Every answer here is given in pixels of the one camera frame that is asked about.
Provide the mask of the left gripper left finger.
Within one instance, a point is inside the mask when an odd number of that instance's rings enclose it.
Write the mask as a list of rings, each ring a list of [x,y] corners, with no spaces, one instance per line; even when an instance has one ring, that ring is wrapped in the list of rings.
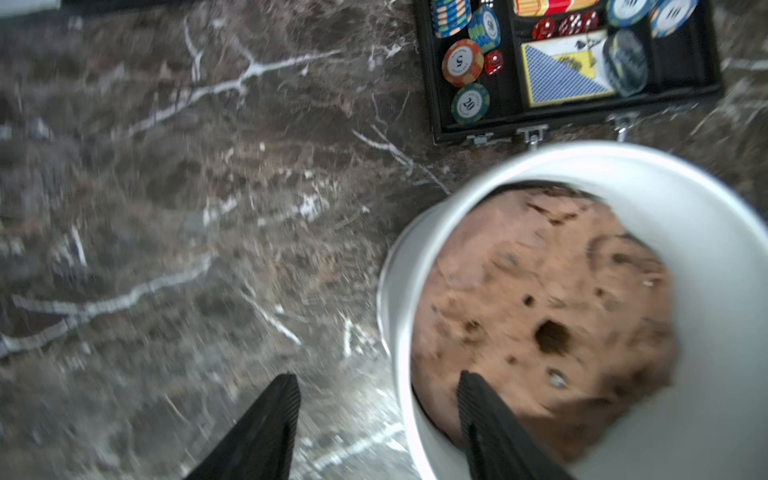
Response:
[[[275,377],[187,480],[287,480],[301,406],[294,374]]]

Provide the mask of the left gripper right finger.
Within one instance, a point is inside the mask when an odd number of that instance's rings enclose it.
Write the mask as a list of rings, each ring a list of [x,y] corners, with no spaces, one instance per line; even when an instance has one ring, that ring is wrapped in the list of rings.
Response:
[[[473,480],[571,478],[538,446],[481,375],[462,371],[457,398],[465,455]]]

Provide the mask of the white ceramic flower pot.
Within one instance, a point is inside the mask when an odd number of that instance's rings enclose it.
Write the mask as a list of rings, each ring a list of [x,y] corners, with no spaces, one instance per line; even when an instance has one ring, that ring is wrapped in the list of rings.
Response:
[[[377,317],[405,437],[423,479],[466,479],[464,454],[411,388],[414,316],[428,273],[461,219],[493,191],[563,184],[609,205],[674,279],[682,356],[673,385],[643,402],[574,465],[580,479],[763,479],[767,475],[767,229],[723,183],[632,143],[550,144],[476,176],[419,215],[382,267]]]

